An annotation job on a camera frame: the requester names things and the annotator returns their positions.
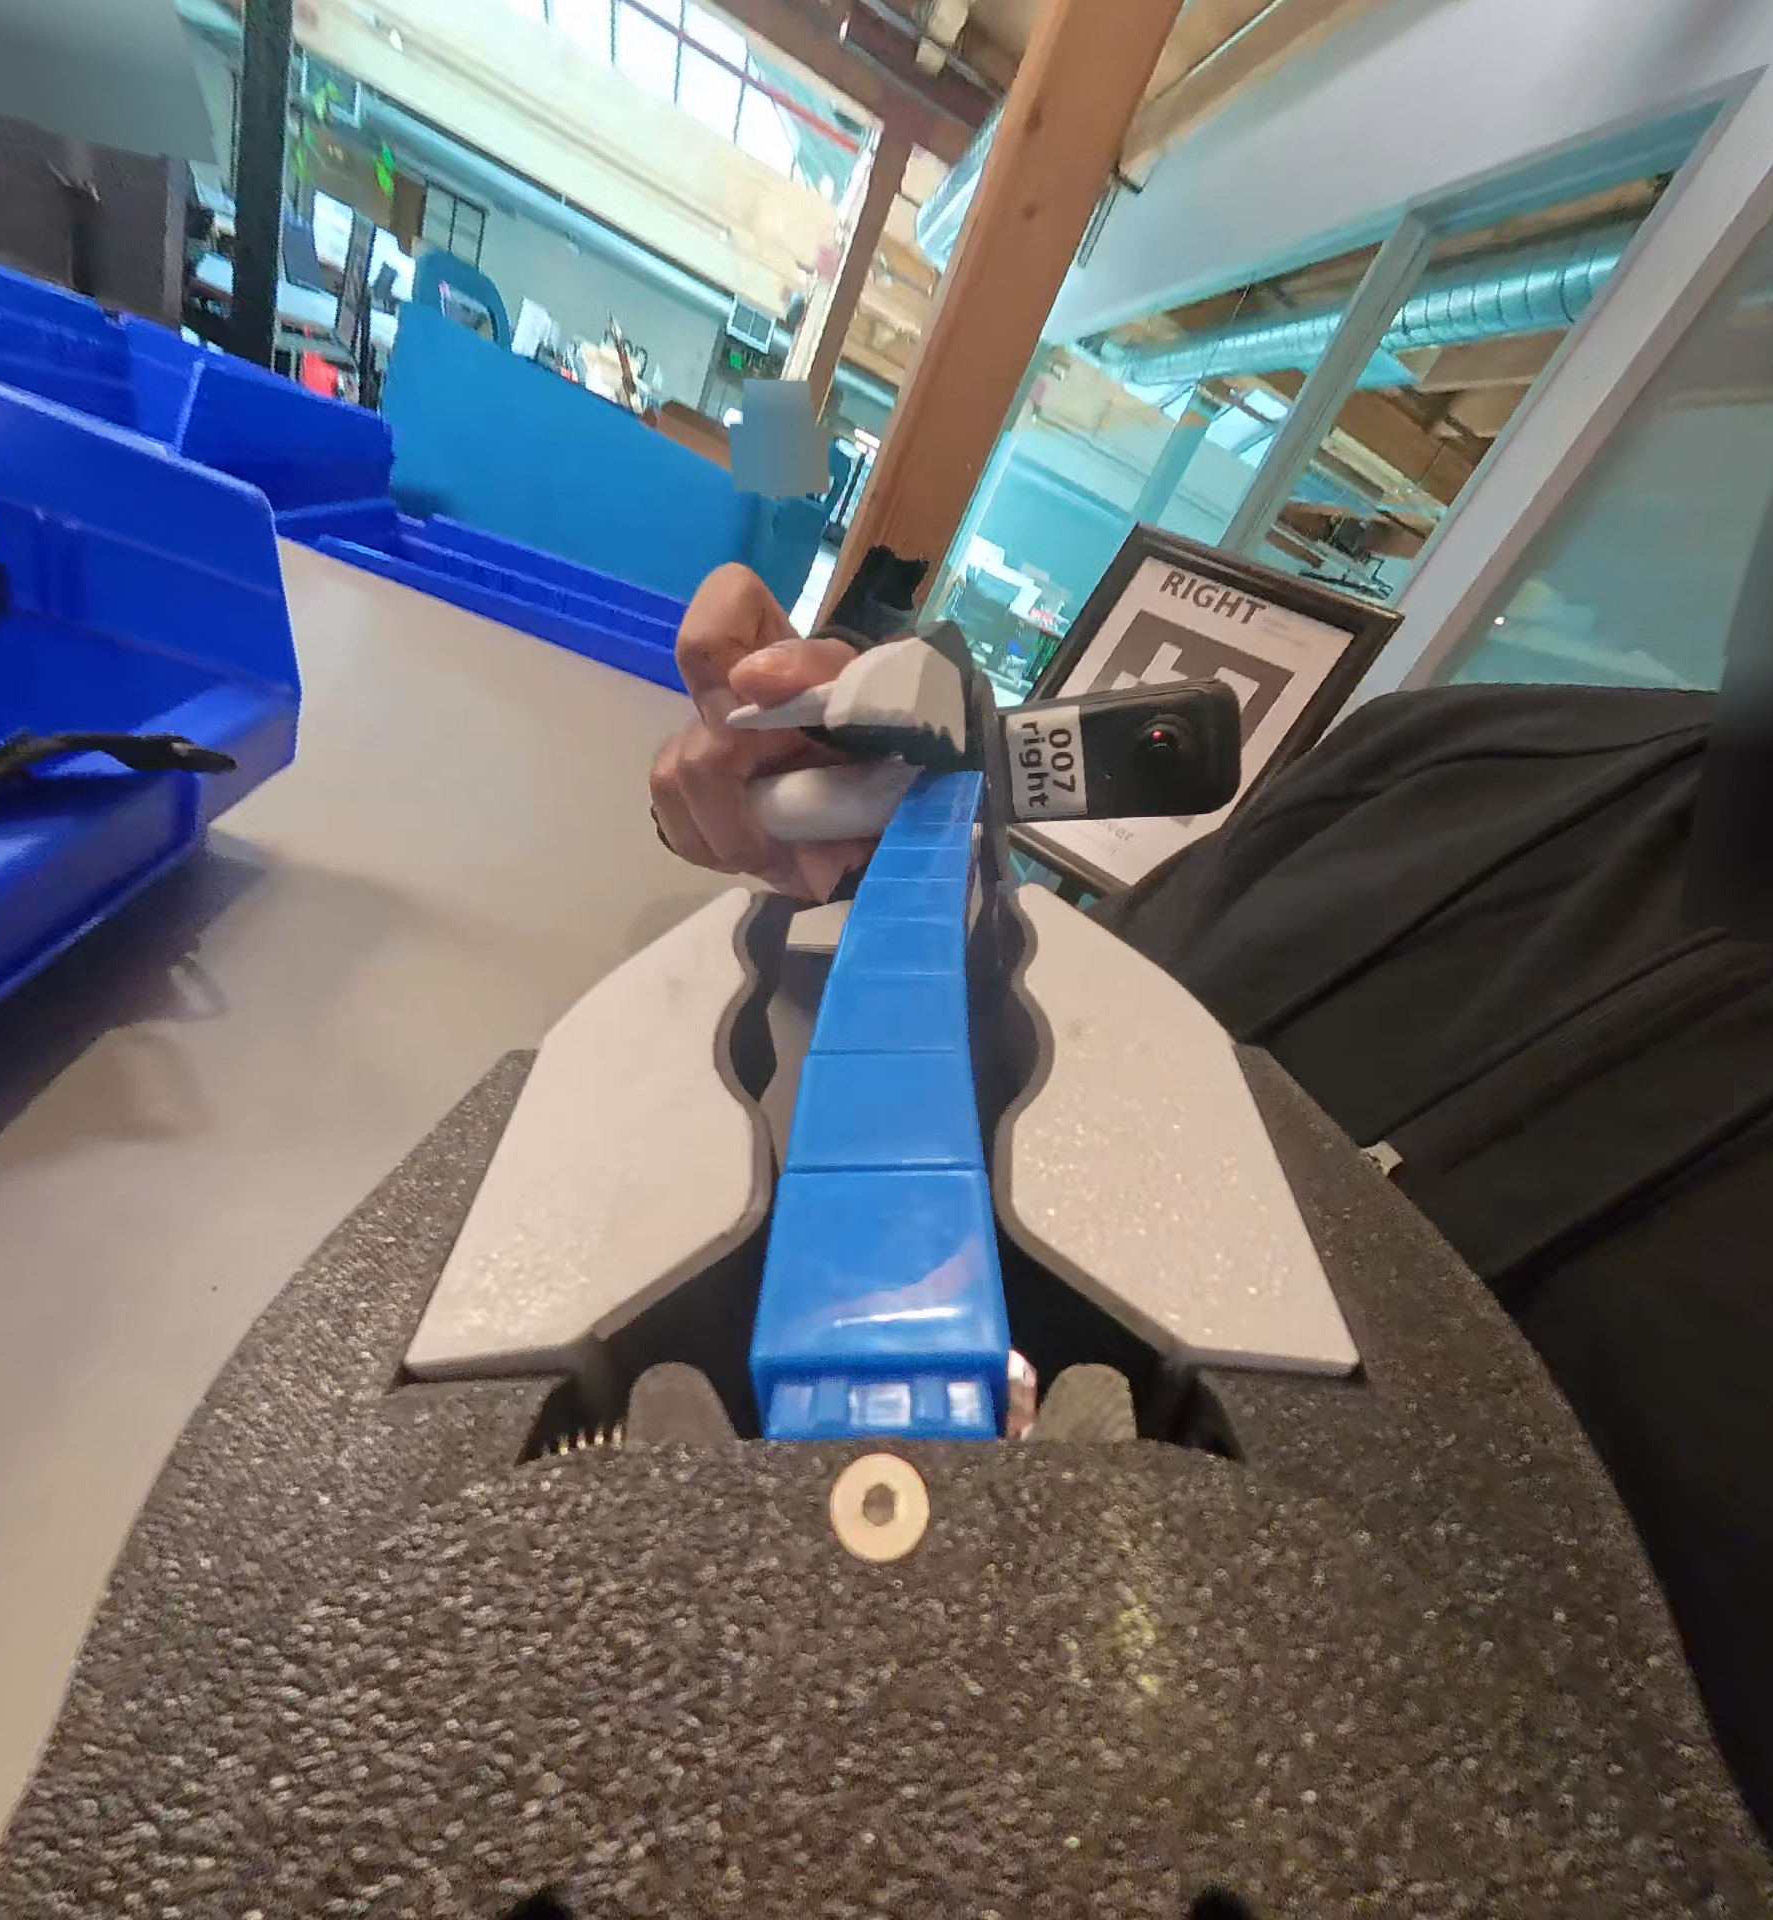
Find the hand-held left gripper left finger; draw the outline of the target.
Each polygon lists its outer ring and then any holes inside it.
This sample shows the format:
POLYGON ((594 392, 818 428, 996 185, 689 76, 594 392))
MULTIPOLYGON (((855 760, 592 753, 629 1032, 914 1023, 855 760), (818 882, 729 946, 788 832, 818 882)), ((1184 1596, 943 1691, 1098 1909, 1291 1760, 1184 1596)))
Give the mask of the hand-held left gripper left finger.
POLYGON ((402 1357, 411 1380, 589 1358, 767 1222, 780 901, 733 886, 545 1032, 402 1357))

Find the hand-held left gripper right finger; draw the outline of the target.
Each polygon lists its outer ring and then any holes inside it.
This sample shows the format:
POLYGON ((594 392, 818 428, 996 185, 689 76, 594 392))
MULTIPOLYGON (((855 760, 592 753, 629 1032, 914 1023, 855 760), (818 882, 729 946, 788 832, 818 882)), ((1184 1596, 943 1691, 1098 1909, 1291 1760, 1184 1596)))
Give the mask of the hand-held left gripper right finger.
POLYGON ((1035 1067, 996 1135, 1012 1242, 1167 1361, 1346 1380, 1361 1357, 1235 1039, 1040 884, 1012 896, 1035 1067))

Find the blue weekly pill organizer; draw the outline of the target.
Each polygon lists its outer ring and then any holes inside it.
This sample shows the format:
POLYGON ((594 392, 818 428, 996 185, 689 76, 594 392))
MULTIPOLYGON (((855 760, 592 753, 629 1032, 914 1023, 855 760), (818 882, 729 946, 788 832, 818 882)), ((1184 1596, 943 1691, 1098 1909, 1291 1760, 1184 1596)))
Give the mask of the blue weekly pill organizer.
POLYGON ((983 776, 922 776, 796 1079, 752 1377, 770 1444, 996 1444, 1012 1322, 972 1045, 983 776))

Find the person's right hand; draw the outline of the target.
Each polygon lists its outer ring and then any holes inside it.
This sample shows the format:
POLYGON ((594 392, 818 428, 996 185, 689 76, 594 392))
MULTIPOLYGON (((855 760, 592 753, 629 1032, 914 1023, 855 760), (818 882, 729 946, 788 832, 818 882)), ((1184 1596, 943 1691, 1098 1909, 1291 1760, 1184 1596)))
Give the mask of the person's right hand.
POLYGON ((796 635, 786 604, 745 566, 718 566, 694 592, 676 663, 692 721, 650 765, 662 841, 686 863, 741 876, 799 904, 828 904, 876 854, 871 837, 780 844, 754 813, 754 783, 836 753, 796 728, 733 728, 738 709, 780 709, 847 670, 854 649, 833 635, 796 635))

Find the shallow blue plastic bin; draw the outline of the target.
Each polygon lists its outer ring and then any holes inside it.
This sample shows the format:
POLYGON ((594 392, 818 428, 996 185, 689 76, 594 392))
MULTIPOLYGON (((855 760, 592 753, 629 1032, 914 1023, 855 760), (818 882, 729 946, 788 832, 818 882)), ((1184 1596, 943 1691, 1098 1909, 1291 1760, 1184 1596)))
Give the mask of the shallow blue plastic bin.
POLYGON ((554 649, 683 692, 676 635, 686 604, 589 566, 483 535, 448 515, 415 519, 390 499, 276 513, 285 541, 341 566, 537 635, 554 649))

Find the blue partition panel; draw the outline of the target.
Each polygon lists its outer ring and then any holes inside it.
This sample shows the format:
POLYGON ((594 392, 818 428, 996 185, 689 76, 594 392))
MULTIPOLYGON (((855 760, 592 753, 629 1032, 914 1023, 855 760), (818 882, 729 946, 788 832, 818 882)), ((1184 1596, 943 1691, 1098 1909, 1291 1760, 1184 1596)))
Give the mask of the blue partition panel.
POLYGON ((401 513, 678 601, 718 566, 752 569, 786 604, 799 599, 825 499, 735 491, 703 454, 464 326, 473 306, 507 321, 493 278, 448 251, 419 254, 380 407, 401 513))

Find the large blue plastic bin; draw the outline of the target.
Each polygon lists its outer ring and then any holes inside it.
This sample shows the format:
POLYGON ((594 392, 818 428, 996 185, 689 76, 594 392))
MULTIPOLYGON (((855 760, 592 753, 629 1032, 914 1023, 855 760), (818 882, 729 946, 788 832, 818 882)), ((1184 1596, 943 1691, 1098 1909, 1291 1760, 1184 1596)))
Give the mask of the large blue plastic bin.
POLYGON ((274 513, 0 384, 0 1001, 295 760, 274 513))
POLYGON ((390 493, 395 441, 383 416, 6 266, 0 384, 226 471, 274 513, 390 493))

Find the black metal column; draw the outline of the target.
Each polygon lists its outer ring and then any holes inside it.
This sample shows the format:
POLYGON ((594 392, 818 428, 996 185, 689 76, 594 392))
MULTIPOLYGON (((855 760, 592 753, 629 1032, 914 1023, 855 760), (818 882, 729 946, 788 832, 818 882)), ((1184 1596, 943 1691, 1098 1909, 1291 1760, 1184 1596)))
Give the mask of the black metal column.
POLYGON ((295 3, 243 8, 236 93, 234 354, 274 369, 295 3))

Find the wooden post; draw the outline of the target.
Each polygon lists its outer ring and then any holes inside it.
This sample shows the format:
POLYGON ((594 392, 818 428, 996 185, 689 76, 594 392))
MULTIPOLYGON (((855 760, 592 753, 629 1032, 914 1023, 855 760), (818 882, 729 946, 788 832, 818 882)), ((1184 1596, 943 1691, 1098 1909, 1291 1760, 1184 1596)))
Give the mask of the wooden post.
POLYGON ((1184 3, 1045 3, 825 590, 888 546, 934 590, 1184 3))

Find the silver air duct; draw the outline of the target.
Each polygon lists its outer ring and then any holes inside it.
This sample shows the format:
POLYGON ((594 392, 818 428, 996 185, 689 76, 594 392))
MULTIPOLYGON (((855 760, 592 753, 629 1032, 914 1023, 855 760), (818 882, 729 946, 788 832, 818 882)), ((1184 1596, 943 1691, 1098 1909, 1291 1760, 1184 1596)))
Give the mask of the silver air duct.
MULTIPOLYGON (((1428 269, 1390 317, 1367 364, 1367 384, 1413 384, 1400 356, 1569 328, 1612 284, 1640 225, 1557 234, 1428 269)), ((1120 381, 1163 384, 1235 375, 1315 373, 1348 306, 1235 321, 1179 343, 1106 343, 1098 364, 1120 381)))

